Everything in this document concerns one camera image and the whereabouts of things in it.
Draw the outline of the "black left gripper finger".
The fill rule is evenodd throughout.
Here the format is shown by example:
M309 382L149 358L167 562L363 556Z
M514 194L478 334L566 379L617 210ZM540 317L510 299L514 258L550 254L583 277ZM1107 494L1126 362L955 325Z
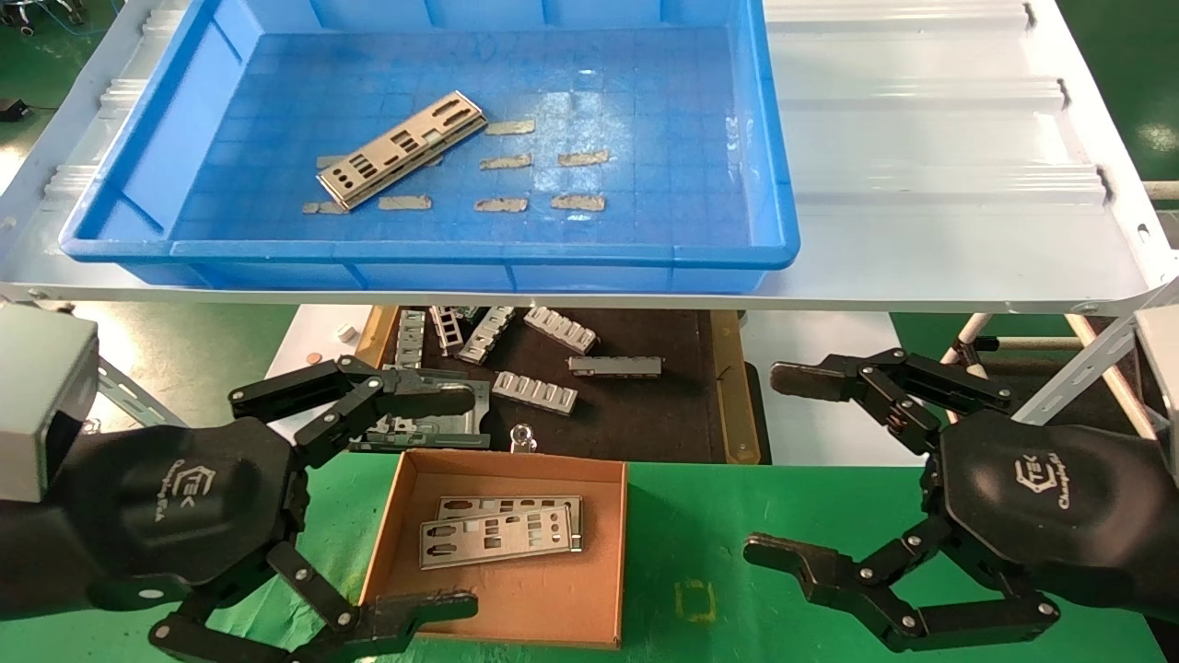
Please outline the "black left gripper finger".
M408 442L375 431L380 420L463 415L475 406L466 388L444 388L416 369L378 369L345 355L332 362L266 378L228 394L236 419L272 424L308 411L320 414L292 436L299 461L309 470L345 449L400 453Z
M466 590L395 595L353 605L291 541L271 547L265 562L270 575L279 576L324 621L304 645L289 651L212 630L208 621L216 604L200 593L190 595L157 622L151 645L182 662L357 662L406 651L429 622L467 621L477 613L477 597Z

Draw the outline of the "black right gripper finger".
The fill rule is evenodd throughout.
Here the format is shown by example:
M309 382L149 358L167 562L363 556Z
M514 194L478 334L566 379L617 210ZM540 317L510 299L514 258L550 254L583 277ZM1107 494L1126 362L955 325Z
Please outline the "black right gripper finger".
M867 357L828 355L821 365L777 362L770 385L788 396L859 403L915 457L940 447L942 425L930 403L961 418L983 411L1013 414L1006 387L901 348Z
M1012 575L984 569L999 599L960 600L914 608L895 584L957 541L940 517L909 529L900 538L855 562L834 547L755 532L746 538L745 562L795 576L809 603L850 613L893 652L923 652L964 646L1013 645L1036 639L1060 618L1056 604L1023 587Z

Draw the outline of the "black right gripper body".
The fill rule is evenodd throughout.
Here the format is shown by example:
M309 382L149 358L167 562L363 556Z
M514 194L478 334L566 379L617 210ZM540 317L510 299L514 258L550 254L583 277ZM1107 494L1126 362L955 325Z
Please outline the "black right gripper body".
M923 483L946 554L984 587L1175 622L1178 494L1155 441L984 411L940 433Z

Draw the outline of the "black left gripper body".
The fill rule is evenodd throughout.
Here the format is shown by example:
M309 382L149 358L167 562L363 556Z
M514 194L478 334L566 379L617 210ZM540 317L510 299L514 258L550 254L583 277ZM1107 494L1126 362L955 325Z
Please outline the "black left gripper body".
M78 436L41 501L4 501L1 616L231 608L274 578L309 500L296 451L252 418Z

